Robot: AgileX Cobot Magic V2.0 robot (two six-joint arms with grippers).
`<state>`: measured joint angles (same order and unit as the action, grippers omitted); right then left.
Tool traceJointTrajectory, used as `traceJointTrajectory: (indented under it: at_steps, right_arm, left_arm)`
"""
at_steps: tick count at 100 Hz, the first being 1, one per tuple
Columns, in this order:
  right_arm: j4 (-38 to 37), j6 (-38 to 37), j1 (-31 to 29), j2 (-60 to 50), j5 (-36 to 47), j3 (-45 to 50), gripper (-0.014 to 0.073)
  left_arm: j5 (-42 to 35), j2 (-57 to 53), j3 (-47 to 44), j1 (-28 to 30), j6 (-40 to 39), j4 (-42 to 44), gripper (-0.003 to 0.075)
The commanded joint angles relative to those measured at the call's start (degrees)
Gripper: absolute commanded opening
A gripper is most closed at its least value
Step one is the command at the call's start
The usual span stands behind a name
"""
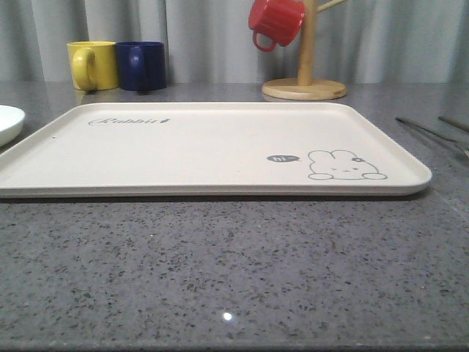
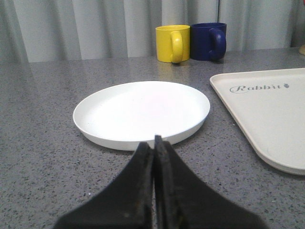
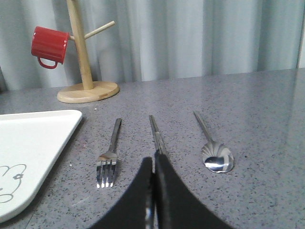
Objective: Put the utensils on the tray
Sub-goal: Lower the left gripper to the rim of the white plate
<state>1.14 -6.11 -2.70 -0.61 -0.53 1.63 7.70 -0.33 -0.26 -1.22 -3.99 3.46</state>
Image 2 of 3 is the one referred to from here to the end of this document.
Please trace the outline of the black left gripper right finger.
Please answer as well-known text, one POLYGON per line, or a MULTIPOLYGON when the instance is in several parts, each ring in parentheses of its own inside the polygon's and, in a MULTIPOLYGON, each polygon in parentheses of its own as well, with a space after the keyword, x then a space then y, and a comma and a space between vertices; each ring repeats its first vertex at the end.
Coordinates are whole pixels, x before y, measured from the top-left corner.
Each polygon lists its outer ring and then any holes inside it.
POLYGON ((160 229, 263 229, 254 213, 201 181, 172 145, 155 136, 154 181, 160 229))

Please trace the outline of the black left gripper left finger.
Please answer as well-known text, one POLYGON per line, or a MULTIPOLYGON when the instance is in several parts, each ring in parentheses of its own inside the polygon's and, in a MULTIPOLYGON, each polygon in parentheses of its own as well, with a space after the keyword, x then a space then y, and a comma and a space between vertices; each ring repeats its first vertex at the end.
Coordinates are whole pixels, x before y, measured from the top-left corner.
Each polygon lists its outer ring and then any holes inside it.
POLYGON ((150 229, 153 151, 140 143, 123 171, 101 193, 62 216, 56 229, 150 229))

